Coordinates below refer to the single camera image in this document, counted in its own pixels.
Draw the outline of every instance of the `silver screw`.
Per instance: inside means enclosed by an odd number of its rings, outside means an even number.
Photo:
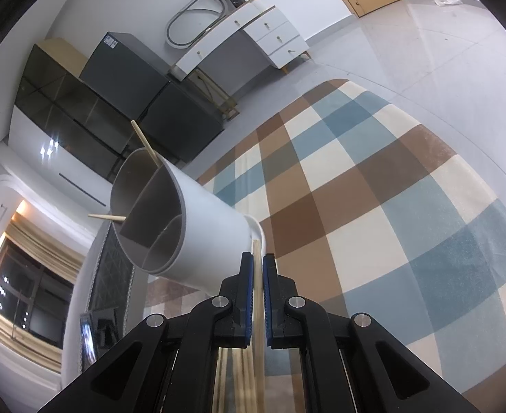
[[[366,314],[358,314],[356,317],[354,317],[354,322],[361,328],[366,328],[371,324],[371,318]]]
[[[303,307],[306,305],[306,301],[301,297],[291,297],[288,301],[289,305],[295,308]]]
[[[215,306],[215,307],[224,307],[224,306],[228,305],[228,298],[223,297],[223,296],[218,296],[218,297],[213,298],[213,301],[211,301],[211,303],[213,303],[213,306]]]
[[[161,314],[152,314],[146,320],[146,324],[150,328],[157,328],[163,324],[163,316]]]

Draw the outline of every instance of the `window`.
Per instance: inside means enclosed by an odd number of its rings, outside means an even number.
[[[36,338],[62,348],[73,284],[4,240],[0,250],[0,314]]]

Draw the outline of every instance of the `white drawer panel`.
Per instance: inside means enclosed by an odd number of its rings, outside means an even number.
[[[244,31],[256,42],[287,21],[287,18],[285,18],[285,15],[279,9],[273,8],[261,15],[249,26],[246,26]]]
[[[257,42],[257,45],[259,45],[266,54],[270,55],[280,46],[284,46],[298,36],[299,32],[295,27],[291,23],[286,22],[270,34],[265,35],[265,37]]]
[[[276,68],[287,65],[297,56],[307,51],[309,46],[301,37],[295,37],[291,42],[273,52],[268,58]]]
[[[185,75],[188,75],[215,48],[258,15],[259,9],[251,3],[241,5],[226,19],[205,33],[196,44],[192,45],[175,64],[175,68],[179,68]]]

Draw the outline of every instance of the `white container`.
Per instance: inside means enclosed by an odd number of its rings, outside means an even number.
[[[127,216],[114,223],[117,238],[145,272],[216,295],[222,280],[239,272],[241,254],[251,251],[259,232],[252,224],[252,233],[251,219],[160,159],[158,169],[138,149],[117,174],[111,209]]]

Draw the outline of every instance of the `plastic bag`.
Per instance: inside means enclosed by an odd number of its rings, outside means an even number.
[[[463,4],[462,0],[435,0],[437,6],[451,6],[457,4]]]

